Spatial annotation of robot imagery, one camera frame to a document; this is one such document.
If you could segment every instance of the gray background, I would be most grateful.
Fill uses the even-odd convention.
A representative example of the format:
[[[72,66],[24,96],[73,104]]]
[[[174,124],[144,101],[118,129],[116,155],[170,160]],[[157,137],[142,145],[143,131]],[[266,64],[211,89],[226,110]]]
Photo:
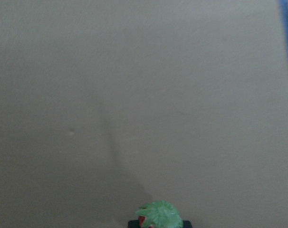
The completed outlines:
[[[275,0],[0,0],[0,228],[288,228]]]

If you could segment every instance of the green object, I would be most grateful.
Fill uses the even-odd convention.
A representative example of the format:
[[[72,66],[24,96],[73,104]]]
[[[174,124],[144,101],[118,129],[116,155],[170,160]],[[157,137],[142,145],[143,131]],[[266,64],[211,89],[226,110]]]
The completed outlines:
[[[144,204],[135,213],[144,216],[142,228],[182,228],[183,221],[178,210],[169,202],[164,200]]]

